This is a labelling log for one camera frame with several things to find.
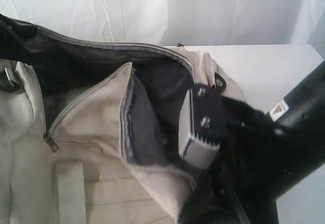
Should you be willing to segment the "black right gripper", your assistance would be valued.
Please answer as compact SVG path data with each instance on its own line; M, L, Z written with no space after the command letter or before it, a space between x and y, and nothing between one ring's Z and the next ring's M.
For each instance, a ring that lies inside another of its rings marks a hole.
M221 97L227 139L209 168L184 164L198 176L185 202L179 223L279 223L276 201L257 191L266 158L257 144L269 139L272 128L246 103Z

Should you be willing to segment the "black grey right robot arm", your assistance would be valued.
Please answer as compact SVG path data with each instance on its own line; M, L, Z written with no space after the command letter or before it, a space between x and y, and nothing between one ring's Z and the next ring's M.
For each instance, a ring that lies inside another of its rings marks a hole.
M324 64L267 113L215 82L180 112L179 155L201 175L178 222L279 223L277 199L324 164Z

